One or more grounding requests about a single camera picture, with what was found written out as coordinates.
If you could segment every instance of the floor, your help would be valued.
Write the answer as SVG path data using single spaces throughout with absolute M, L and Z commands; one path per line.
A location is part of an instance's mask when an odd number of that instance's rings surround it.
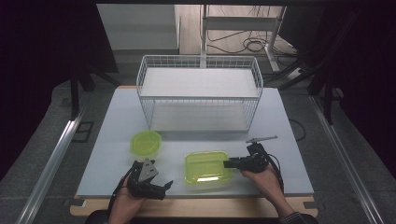
M 240 15 L 248 15 L 252 8 L 243 8 Z M 199 30 L 187 29 L 197 27 L 199 22 L 199 7 L 186 7 L 182 10 L 180 54 L 199 53 Z M 210 14 L 237 13 L 234 8 L 212 7 Z M 224 36 L 221 33 L 210 33 L 211 38 Z M 238 40 L 215 41 L 219 48 L 229 51 L 239 50 L 246 39 L 245 35 L 236 35 Z M 289 50 L 288 46 L 279 38 L 276 45 L 280 49 Z M 219 54 L 220 51 L 208 48 L 208 54 Z M 263 52 L 257 55 L 260 68 L 264 73 L 264 80 L 273 80 L 267 87 L 275 87 L 286 81 L 291 76 L 275 76 L 271 74 L 268 60 L 263 57 Z M 112 74 L 123 85 L 134 85 L 135 74 L 140 62 L 128 61 L 125 55 L 115 55 L 119 74 Z M 284 64 L 292 63 L 287 59 Z M 91 155 L 101 123 L 106 114 L 115 87 L 92 75 L 96 87 L 93 92 L 80 90 L 80 97 L 89 96 L 90 101 L 82 121 L 91 123 L 92 130 L 87 137 L 85 133 L 77 133 L 67 149 L 63 162 L 54 177 L 46 197 L 37 211 L 34 223 L 84 223 L 85 217 L 73 217 L 69 213 L 70 204 L 76 203 L 74 195 L 79 180 L 84 172 L 85 165 Z M 304 164 L 314 188 L 316 206 L 318 207 L 319 223 L 374 223 L 366 216 L 362 208 L 359 193 L 351 184 L 351 178 L 337 154 L 334 144 L 326 132 L 326 127 L 320 121 L 313 98 L 306 92 L 309 79 L 287 90 L 281 91 L 281 97 L 286 112 L 290 119 L 296 141 L 301 151 Z M 65 82 L 53 90 L 52 102 L 48 112 L 31 141 L 26 146 L 6 177 L 0 182 L 0 223 L 15 223 L 27 199 L 29 198 L 41 171 L 44 169 L 52 150 L 55 148 L 62 131 L 70 118 L 69 83 Z M 396 181 L 385 168 L 382 161 L 376 156 L 373 149 L 350 123 L 338 102 L 332 105 L 332 128 L 342 142 L 346 154 L 351 160 L 354 169 L 359 174 L 364 186 L 368 189 L 379 214 L 384 218 L 384 223 L 396 223 L 396 215 L 392 207 L 396 204 Z

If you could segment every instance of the metal wire basket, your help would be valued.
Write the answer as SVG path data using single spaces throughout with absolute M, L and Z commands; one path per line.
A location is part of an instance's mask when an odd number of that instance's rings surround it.
M 247 132 L 262 74 L 252 56 L 147 55 L 136 88 L 151 130 Z

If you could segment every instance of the table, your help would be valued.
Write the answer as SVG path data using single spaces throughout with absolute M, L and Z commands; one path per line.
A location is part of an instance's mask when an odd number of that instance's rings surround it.
M 78 187 L 77 197 L 87 199 L 85 207 L 72 206 L 72 214 L 88 215 L 92 209 L 106 208 L 108 198 L 118 184 L 120 176 L 124 175 L 135 159 L 134 155 L 129 152 L 131 137 L 147 128 L 136 90 L 132 87 L 116 89 Z M 305 210 L 304 202 L 314 201 L 312 197 L 314 191 L 278 90 L 268 88 L 263 89 L 261 102 L 248 133 L 161 133 L 163 145 L 155 163 L 160 174 L 152 183 L 163 185 L 174 180 L 174 184 L 166 191 L 167 203 L 153 201 L 147 207 L 168 207 L 167 204 L 171 203 L 172 207 L 177 210 L 177 208 L 200 204 L 200 207 L 206 211 L 213 206 L 221 207 L 221 204 L 227 202 L 231 210 L 240 210 L 240 205 L 238 205 L 240 203 L 258 203 L 261 204 L 258 207 L 262 209 L 253 209 L 252 213 L 255 214 L 253 216 L 275 216 L 276 212 L 272 213 L 264 209 L 272 205 L 263 198 L 260 199 L 257 189 L 237 170 L 233 170 L 233 178 L 226 183 L 189 186 L 184 182 L 184 156 L 186 154 L 221 149 L 230 157 L 244 157 L 248 155 L 246 140 L 274 134 L 278 136 L 277 139 L 268 140 L 262 144 L 268 153 L 279 159 L 285 182 L 285 195 L 296 207 Z M 182 214 L 175 211 L 157 214 L 155 211 L 158 210 L 149 209 L 146 213 L 143 212 L 142 216 L 144 214 L 147 216 L 198 216 L 194 209 L 191 213 L 183 212 Z M 317 210 L 314 208 L 308 212 L 315 214 Z M 226 213 L 215 214 L 226 216 Z M 227 216 L 243 217 L 248 214 L 250 213 L 231 212 Z

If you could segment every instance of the yellow-green plastic container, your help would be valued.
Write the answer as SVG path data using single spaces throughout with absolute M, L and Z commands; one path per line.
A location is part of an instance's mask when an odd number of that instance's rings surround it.
M 229 180 L 231 169 L 224 168 L 228 160 L 224 151 L 205 151 L 190 153 L 185 157 L 185 180 L 187 184 L 216 183 Z
M 143 131 L 134 135 L 131 140 L 131 152 L 139 160 L 154 159 L 161 147 L 161 136 L 154 131 Z

